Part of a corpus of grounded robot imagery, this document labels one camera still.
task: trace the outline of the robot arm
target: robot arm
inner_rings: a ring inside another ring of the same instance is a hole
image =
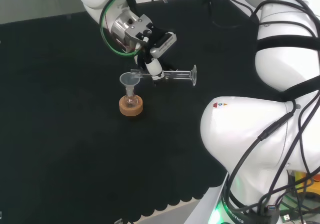
[[[115,0],[103,13],[110,0],[82,0],[91,17],[100,23],[105,14],[103,27],[121,45],[126,53],[143,48],[137,58],[138,65],[147,70],[154,81],[164,78],[163,68],[169,69],[161,61],[163,54],[177,41],[172,32],[157,28],[146,15],[133,13],[126,0]]]
[[[82,0],[86,10],[99,23],[102,9],[109,0]],[[266,0],[247,0],[249,4],[257,7]],[[294,0],[281,0],[297,4]],[[320,15],[320,0],[303,0],[316,15]],[[313,20],[296,8],[280,4],[266,4],[262,7],[261,22],[287,21],[296,22],[306,26],[282,23],[261,25],[258,39],[280,35],[318,36],[318,28]],[[137,49],[140,45],[149,46],[143,59],[147,70],[154,80],[163,78],[162,65],[159,59],[165,50],[176,41],[173,33],[161,32],[145,16],[132,13],[125,0],[117,0],[106,15],[103,23],[115,39],[125,47],[126,52]],[[319,55],[315,50],[293,47],[278,47],[261,50],[256,55],[255,66],[260,78],[269,86],[285,91],[288,88],[314,78],[320,74]],[[244,205],[257,203],[268,193],[277,171],[295,139],[298,129],[298,120],[301,111],[316,96],[316,92],[306,94],[296,99],[297,108],[294,116],[279,127],[270,138],[263,140],[243,163],[236,175],[236,181],[231,186],[233,195]],[[302,122],[310,114],[315,103],[305,111]],[[213,99],[203,113],[201,121],[201,135],[207,150],[219,160],[232,173],[237,163],[254,142],[254,140],[270,124],[279,120],[293,109],[292,102],[274,102],[257,100],[245,97],[218,97]],[[320,126],[320,111],[314,117],[303,133],[303,146],[308,160],[310,171],[320,166],[320,135],[317,135]],[[280,174],[275,188],[288,183],[286,170],[305,171],[301,159],[299,145],[287,161],[285,169]],[[275,204],[283,192],[273,194],[268,204]],[[226,212],[223,219],[235,223]]]

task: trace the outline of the small glass bottle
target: small glass bottle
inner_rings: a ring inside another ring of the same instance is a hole
[[[120,111],[125,116],[139,115],[143,110],[143,101],[140,96],[135,95],[135,85],[140,82],[139,78],[135,78],[130,72],[120,76],[120,82],[125,86],[126,95],[119,101]]]

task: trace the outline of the glass tube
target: glass tube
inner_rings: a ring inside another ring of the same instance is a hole
[[[175,79],[175,80],[191,80],[195,86],[197,83],[197,66],[194,65],[191,71],[177,70],[177,71],[164,71],[164,76],[166,79]],[[134,78],[148,78],[151,77],[150,74],[142,73],[141,70],[131,70],[131,74]]]

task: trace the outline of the robot logo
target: robot logo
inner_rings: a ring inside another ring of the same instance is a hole
[[[226,211],[226,212],[229,212],[229,213],[231,214],[231,216],[232,216],[233,218],[235,218],[238,222],[244,223],[243,220],[241,220],[239,217],[237,217],[237,216],[229,209],[229,207],[227,206],[226,201],[225,201],[225,199],[224,199],[223,196],[222,196],[222,199],[221,199],[221,200],[222,200],[222,202],[223,202],[223,206],[224,206],[225,211]]]

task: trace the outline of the green cable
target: green cable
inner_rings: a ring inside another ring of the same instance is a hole
[[[107,11],[110,9],[110,7],[114,4],[115,1],[116,1],[116,0],[111,1],[111,3],[109,4],[109,6],[106,8],[106,10],[105,10],[104,13],[103,13],[102,19],[105,18],[106,14],[107,14]],[[103,33],[103,34],[102,34],[102,37],[103,37],[104,42],[105,42],[105,43],[109,46],[109,48],[110,48],[113,52],[115,52],[116,54],[118,54],[118,55],[120,55],[120,56],[131,57],[131,56],[137,55],[137,53],[140,51],[140,50],[136,50],[136,51],[134,51],[134,52],[132,52],[132,53],[122,53],[122,52],[120,52],[120,51],[117,51],[117,50],[114,49],[114,48],[109,44],[109,42],[107,41],[106,36],[104,35],[104,25],[101,25],[100,31],[101,31],[101,33]]]
[[[102,19],[105,18],[108,9],[114,4],[115,1],[116,1],[116,0],[111,1],[111,3],[109,4],[109,6],[106,8],[106,10],[105,10],[104,13],[103,13]],[[103,33],[102,37],[103,37],[104,42],[105,42],[105,43],[109,46],[109,48],[110,48],[113,52],[115,52],[116,54],[121,55],[121,56],[130,57],[130,56],[136,55],[136,54],[139,52],[139,50],[136,50],[136,51],[134,51],[134,52],[132,52],[132,53],[122,53],[122,52],[119,52],[119,51],[115,50],[115,49],[109,44],[109,42],[107,41],[107,39],[106,39],[106,37],[105,37],[105,35],[104,35],[104,26],[103,26],[103,25],[101,25],[100,31]]]

